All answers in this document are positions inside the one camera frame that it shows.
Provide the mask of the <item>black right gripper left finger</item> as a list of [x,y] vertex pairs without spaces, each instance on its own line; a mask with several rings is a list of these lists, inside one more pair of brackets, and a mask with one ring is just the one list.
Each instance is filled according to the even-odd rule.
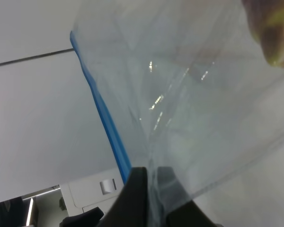
[[145,167],[134,167],[99,227],[146,227],[148,222],[148,177]]

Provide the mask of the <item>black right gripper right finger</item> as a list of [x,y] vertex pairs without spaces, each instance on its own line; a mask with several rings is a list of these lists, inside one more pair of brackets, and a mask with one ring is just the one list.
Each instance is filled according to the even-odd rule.
[[157,169],[162,227],[216,227],[195,204],[171,167]]

